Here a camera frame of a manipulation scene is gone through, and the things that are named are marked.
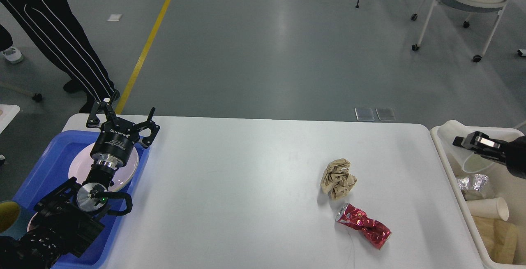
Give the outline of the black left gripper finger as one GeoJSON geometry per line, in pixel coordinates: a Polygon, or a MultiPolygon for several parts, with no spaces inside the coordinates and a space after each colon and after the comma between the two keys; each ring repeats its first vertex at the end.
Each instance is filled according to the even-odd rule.
{"type": "Polygon", "coordinates": [[[145,121],[134,123],[130,127],[130,140],[133,144],[139,144],[142,148],[149,148],[157,134],[160,131],[160,126],[153,121],[156,108],[152,107],[145,121]]]}
{"type": "Polygon", "coordinates": [[[120,92],[116,90],[111,97],[105,98],[102,101],[95,101],[88,114],[86,127],[97,128],[101,132],[123,132],[121,119],[116,116],[112,106],[113,102],[119,98],[120,92]],[[105,115],[106,121],[104,123],[100,123],[98,114],[105,115]]]}

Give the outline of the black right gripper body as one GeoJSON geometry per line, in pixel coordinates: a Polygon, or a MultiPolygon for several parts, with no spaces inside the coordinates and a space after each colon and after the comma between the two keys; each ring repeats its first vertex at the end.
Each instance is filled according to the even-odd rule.
{"type": "Polygon", "coordinates": [[[504,144],[503,153],[508,172],[515,177],[526,179],[526,136],[504,144]]]}

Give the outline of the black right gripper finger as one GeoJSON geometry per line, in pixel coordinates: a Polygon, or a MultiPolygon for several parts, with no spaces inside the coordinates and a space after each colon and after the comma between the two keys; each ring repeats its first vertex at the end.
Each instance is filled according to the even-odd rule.
{"type": "Polygon", "coordinates": [[[469,150],[476,155],[496,163],[505,163],[504,140],[490,138],[489,135],[476,131],[466,137],[456,136],[453,145],[469,150]]]}

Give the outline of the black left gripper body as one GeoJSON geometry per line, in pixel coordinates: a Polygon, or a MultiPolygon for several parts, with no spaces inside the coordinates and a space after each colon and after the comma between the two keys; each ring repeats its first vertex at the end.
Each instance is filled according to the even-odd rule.
{"type": "Polygon", "coordinates": [[[102,161],[105,158],[115,160],[116,167],[124,167],[138,141],[138,132],[128,130],[124,125],[116,127],[111,123],[103,123],[90,156],[94,161],[102,161]]]}

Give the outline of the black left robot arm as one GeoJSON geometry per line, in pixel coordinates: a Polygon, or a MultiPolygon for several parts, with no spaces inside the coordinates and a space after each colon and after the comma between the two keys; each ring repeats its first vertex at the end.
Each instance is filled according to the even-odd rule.
{"type": "Polygon", "coordinates": [[[77,183],[71,177],[44,196],[34,206],[33,229],[20,237],[1,236],[2,269],[50,269],[66,254],[81,257],[104,230],[104,216],[132,211],[130,194],[109,189],[134,146],[151,146],[160,126],[152,119],[155,108],[140,123],[118,117],[112,106],[116,99],[114,93],[95,102],[88,116],[86,127],[97,128],[100,134],[90,151],[92,164],[86,179],[77,183]]]}

